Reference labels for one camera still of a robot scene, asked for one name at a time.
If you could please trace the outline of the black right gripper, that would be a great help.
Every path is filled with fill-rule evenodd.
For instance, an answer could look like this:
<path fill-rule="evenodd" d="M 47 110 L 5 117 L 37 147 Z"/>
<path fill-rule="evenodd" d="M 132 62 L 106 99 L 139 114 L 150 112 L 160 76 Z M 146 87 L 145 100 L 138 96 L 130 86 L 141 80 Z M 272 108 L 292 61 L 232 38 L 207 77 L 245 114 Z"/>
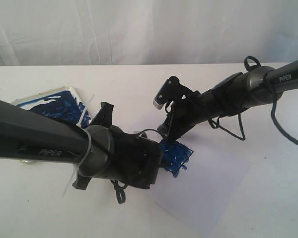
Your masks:
<path fill-rule="evenodd" d="M 165 121 L 157 128 L 161 134 L 166 135 L 164 140 L 167 143 L 173 144 L 194 127 L 192 120 L 194 119 L 194 113 L 198 112 L 195 99 L 199 95 L 199 91 L 194 91 L 185 99 L 171 105 L 171 112 L 167 114 Z"/>

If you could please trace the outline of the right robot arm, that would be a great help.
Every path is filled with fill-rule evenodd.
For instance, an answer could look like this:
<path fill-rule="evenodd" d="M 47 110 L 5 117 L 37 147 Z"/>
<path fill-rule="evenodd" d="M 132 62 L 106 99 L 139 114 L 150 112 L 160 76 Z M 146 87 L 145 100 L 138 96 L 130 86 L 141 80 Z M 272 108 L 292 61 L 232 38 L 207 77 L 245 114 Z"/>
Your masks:
<path fill-rule="evenodd" d="M 246 73 L 235 73 L 204 93 L 180 84 L 176 76 L 168 78 L 153 101 L 157 109 L 164 108 L 167 113 L 157 130 L 167 141 L 174 142 L 199 123 L 207 121 L 213 129 L 224 129 L 221 118 L 238 116 L 241 120 L 241 114 L 249 108 L 271 104 L 274 125 L 288 140 L 298 144 L 275 116 L 283 93 L 298 89 L 298 60 L 274 69 L 247 56 L 244 66 Z"/>

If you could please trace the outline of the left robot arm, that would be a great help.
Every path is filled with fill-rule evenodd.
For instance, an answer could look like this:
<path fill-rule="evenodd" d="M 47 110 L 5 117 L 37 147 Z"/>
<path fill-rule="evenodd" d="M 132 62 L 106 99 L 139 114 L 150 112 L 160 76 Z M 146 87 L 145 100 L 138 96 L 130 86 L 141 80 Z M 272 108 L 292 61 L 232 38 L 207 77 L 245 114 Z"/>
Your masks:
<path fill-rule="evenodd" d="M 114 126 L 112 112 L 112 104 L 101 103 L 83 129 L 0 100 L 0 159 L 73 164 L 76 189 L 86 189 L 92 178 L 149 189 L 163 152 L 141 133 L 127 134 Z"/>

